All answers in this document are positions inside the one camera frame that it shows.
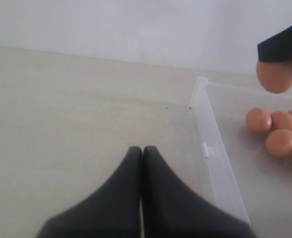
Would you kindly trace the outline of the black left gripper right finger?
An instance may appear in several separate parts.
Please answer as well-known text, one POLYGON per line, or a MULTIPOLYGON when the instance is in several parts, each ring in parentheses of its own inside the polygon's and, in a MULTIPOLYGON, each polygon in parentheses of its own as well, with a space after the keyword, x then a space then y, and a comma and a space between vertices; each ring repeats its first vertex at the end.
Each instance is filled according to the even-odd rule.
POLYGON ((142 211, 146 238, 253 238, 251 227, 190 189, 155 146, 142 165, 142 211))

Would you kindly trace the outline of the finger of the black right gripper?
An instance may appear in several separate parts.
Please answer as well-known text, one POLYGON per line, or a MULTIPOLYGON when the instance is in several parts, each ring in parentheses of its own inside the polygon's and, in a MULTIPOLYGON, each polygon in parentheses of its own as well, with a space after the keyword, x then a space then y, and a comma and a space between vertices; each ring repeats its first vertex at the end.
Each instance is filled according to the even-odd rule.
POLYGON ((286 62, 292 60, 292 26, 257 45, 258 60, 286 62))

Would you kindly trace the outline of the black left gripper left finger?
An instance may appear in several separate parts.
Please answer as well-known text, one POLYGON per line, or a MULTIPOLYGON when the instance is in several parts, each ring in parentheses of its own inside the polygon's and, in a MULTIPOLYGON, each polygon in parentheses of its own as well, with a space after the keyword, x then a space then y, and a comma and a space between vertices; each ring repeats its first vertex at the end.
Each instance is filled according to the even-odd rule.
POLYGON ((128 149, 110 178, 88 198, 50 218, 39 238, 139 238, 142 150, 128 149))

